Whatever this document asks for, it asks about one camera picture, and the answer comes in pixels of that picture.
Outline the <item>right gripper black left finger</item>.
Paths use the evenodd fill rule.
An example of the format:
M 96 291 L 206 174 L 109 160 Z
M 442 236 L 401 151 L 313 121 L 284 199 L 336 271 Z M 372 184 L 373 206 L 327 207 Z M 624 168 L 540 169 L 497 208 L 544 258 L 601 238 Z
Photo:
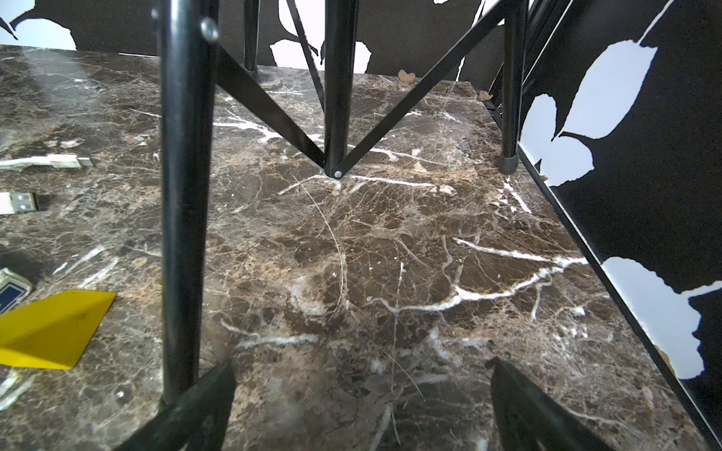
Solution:
M 118 449 L 220 450 L 225 441 L 235 389 L 231 363 L 216 366 Z

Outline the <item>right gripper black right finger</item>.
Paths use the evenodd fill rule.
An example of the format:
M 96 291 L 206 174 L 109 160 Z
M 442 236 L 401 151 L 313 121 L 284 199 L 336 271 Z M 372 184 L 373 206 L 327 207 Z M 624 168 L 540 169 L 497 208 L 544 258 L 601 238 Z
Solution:
M 489 368 L 493 370 L 494 419 L 503 449 L 611 449 L 513 364 L 495 357 Z

